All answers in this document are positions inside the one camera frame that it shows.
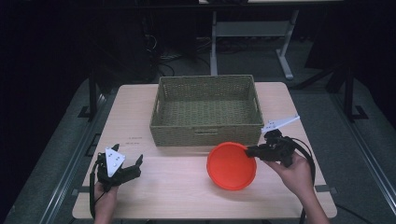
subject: metal frame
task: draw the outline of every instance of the metal frame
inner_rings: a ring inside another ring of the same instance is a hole
[[[284,36],[285,42],[281,49],[276,50],[286,79],[293,79],[286,51],[294,30],[299,10],[293,10],[289,21],[217,21],[217,12],[213,11],[212,50],[210,52],[210,75],[218,75],[216,57],[216,39],[218,36]]]
[[[106,98],[104,95],[100,95],[99,98],[95,101],[95,105],[97,105],[97,113],[96,115],[101,115],[103,112],[103,107],[106,104]],[[84,155],[84,149],[89,146],[89,139],[93,136],[93,131],[97,128],[98,120],[100,116],[92,115],[92,121],[87,123],[85,127],[84,134],[81,136],[81,139],[78,142],[77,147],[74,149],[73,154],[70,158],[70,162],[67,164],[64,174],[61,177],[58,185],[54,189],[51,194],[49,203],[44,211],[39,223],[53,223],[56,216],[58,215],[58,211],[61,208],[62,202],[66,196],[66,193],[71,185],[74,175],[78,169],[79,163],[81,161],[82,156]]]
[[[341,115],[341,118],[343,119],[345,125],[348,127],[356,143],[358,144],[361,150],[361,156],[366,162],[366,165],[370,170],[376,184],[381,189],[382,194],[387,200],[393,214],[396,215],[396,188],[393,186],[387,175],[384,173],[381,165],[378,163],[377,159],[372,153],[372,150],[368,147],[364,138],[361,136],[361,132],[359,131],[358,127],[354,124],[354,122],[350,122],[351,120],[349,116],[345,116],[345,109],[343,107],[342,101],[336,95],[332,94],[331,97],[333,103],[335,105],[338,105],[337,109]]]

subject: basket handle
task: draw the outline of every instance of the basket handle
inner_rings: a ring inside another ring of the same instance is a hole
[[[218,134],[218,129],[195,129],[194,134],[196,135]]]

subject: human hand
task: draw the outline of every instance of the human hand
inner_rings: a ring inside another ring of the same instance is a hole
[[[308,161],[296,152],[291,156],[292,165],[290,167],[285,167],[275,161],[266,161],[265,163],[280,176],[285,186],[298,198],[312,195],[315,192]]]
[[[109,192],[105,192],[102,183],[95,184],[95,224],[111,223],[117,205],[118,190],[119,186],[116,186],[112,187]]]

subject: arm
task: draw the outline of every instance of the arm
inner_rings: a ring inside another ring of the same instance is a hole
[[[117,192],[119,186],[112,187],[105,194],[101,183],[95,184],[95,221],[94,224],[108,224],[113,220],[113,213],[117,205]]]
[[[298,197],[306,212],[308,223],[330,223],[315,194],[307,160],[294,153],[292,161],[293,164],[288,168],[274,161],[265,163],[279,174],[285,186]]]

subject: orange bowl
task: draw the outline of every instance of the orange bowl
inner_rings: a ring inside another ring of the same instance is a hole
[[[225,142],[210,151],[206,169],[210,178],[223,189],[247,187],[256,175],[256,161],[245,154],[246,147]]]

